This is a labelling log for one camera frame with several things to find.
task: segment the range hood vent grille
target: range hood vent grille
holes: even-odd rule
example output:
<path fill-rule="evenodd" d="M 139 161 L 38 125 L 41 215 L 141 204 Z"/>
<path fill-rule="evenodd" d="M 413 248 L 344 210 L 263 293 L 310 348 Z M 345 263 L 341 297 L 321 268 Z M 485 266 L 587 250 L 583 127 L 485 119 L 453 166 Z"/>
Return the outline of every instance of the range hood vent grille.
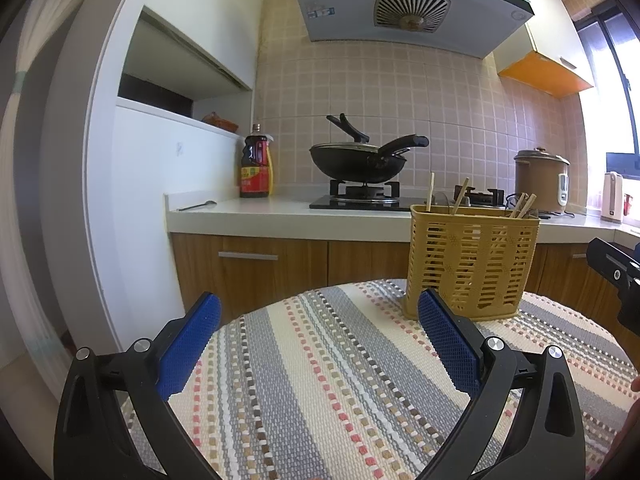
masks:
<path fill-rule="evenodd" d="M 376 0 L 376 26 L 435 32 L 450 4 L 450 0 Z"/>

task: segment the kitchen counter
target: kitchen counter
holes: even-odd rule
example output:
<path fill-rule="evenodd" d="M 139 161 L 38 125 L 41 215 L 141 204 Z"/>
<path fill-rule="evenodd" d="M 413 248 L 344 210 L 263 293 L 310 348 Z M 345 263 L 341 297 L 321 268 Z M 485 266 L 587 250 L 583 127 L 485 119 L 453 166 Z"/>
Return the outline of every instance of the kitchen counter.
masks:
<path fill-rule="evenodd" d="M 409 212 L 309 209 L 308 201 L 278 196 L 235 198 L 188 211 L 168 211 L 166 224 L 167 230 L 175 233 L 362 242 L 411 241 Z M 538 243 L 581 244 L 596 237 L 633 249 L 640 243 L 640 230 L 612 224 L 599 217 L 562 216 L 541 222 Z"/>

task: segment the cabinet handle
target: cabinet handle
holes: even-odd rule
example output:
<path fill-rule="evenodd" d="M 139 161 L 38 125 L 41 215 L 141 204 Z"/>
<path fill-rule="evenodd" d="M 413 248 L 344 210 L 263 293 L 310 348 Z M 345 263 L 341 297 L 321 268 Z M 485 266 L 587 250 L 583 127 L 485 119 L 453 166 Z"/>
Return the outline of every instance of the cabinet handle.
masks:
<path fill-rule="evenodd" d="M 218 256 L 220 258 L 238 258 L 239 260 L 278 260 L 277 254 L 232 253 L 228 251 L 219 251 Z"/>
<path fill-rule="evenodd" d="M 569 67 L 571 70 L 576 70 L 578 67 L 575 66 L 572 62 L 567 61 L 564 57 L 560 56 L 560 61 L 563 65 Z"/>

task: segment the rice cooker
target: rice cooker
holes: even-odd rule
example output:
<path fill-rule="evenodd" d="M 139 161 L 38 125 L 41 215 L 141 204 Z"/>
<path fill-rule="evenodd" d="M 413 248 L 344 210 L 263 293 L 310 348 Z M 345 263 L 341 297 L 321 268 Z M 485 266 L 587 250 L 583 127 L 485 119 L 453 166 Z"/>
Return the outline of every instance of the rice cooker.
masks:
<path fill-rule="evenodd" d="M 535 194 L 533 208 L 564 213 L 569 200 L 569 161 L 544 148 L 520 150 L 516 161 L 516 194 Z"/>

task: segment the wok handle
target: wok handle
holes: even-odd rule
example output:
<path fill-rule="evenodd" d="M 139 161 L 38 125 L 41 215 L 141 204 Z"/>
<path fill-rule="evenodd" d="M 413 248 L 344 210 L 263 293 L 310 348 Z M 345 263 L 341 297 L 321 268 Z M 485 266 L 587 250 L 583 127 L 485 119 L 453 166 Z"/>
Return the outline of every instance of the wok handle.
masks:
<path fill-rule="evenodd" d="M 386 143 L 378 149 L 378 155 L 391 156 L 400 152 L 406 152 L 409 148 L 426 148 L 429 145 L 429 139 L 425 136 L 407 135 L 398 137 L 391 142 Z"/>
<path fill-rule="evenodd" d="M 338 126 L 342 131 L 346 134 L 353 137 L 353 140 L 356 142 L 369 142 L 369 136 L 363 134 L 360 130 L 356 129 L 348 120 L 344 114 L 340 114 L 340 119 L 334 117 L 332 115 L 327 115 L 326 117 L 333 124 Z"/>

